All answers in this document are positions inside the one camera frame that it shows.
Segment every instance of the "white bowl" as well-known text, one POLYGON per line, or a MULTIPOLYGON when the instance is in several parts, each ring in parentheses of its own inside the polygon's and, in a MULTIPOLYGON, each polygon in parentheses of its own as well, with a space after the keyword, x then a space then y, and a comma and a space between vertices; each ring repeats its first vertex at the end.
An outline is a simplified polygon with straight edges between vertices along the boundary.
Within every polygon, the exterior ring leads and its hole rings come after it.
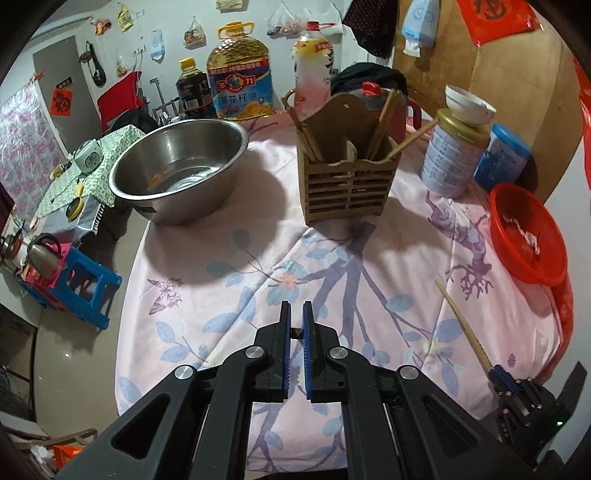
POLYGON ((445 96, 452 115, 470 127, 486 125, 495 117, 495 107, 460 87, 446 85, 445 96))

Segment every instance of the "cooking oil jug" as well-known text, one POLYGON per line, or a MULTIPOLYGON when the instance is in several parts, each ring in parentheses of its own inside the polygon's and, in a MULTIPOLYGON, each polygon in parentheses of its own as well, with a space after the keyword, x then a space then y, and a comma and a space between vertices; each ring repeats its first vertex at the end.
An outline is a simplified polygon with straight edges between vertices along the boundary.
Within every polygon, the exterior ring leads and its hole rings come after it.
POLYGON ((275 113, 269 49, 248 36, 254 26, 231 22, 217 31, 221 42, 209 55, 207 75, 219 118, 247 120, 275 113))

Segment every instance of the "floral tablecloth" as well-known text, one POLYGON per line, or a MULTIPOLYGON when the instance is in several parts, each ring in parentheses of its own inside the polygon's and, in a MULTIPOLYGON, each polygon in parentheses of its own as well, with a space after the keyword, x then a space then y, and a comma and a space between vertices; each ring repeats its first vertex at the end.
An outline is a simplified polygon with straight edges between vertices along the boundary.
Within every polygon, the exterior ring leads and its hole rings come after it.
MULTIPOLYGON (((447 289, 494 364, 536 376, 561 340, 549 289, 514 280, 491 245, 486 196, 458 201, 418 178, 425 144, 404 151, 382 216, 308 228, 298 195, 296 133, 276 115, 249 124, 236 188, 192 225, 149 224, 129 279, 115 397, 123 413, 176 366, 219 365, 310 300, 317 321, 373 364, 416 365, 475 417, 494 405, 488 380, 433 281, 447 289)), ((346 465, 340 405, 306 400, 303 352, 291 344, 289 399, 256 404, 250 470, 346 465)))

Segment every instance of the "plastic bottle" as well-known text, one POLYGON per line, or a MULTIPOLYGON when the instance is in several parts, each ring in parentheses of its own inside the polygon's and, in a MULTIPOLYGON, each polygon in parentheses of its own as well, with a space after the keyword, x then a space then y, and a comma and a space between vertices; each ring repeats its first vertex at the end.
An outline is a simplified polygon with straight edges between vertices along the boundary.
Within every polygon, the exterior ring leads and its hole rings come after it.
POLYGON ((221 42, 209 55, 207 74, 219 118, 247 120, 275 113, 269 49, 249 36, 254 26, 231 22, 217 31, 221 42))
POLYGON ((330 71, 335 60, 332 44, 320 32, 318 22, 308 22, 295 41, 295 111, 304 119, 330 98, 330 71))
POLYGON ((188 118, 215 118, 212 91, 207 84, 207 75, 195 66, 192 57, 183 59, 181 76, 177 82, 180 105, 188 118))

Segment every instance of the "electric kettle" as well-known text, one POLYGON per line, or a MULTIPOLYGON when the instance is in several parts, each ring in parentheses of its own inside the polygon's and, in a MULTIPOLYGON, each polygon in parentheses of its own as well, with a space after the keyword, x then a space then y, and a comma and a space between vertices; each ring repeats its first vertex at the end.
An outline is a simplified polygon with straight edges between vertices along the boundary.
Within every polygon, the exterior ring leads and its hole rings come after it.
POLYGON ((27 248, 27 263, 46 280, 54 280, 61 270, 61 245, 56 237, 43 233, 35 237, 27 248))

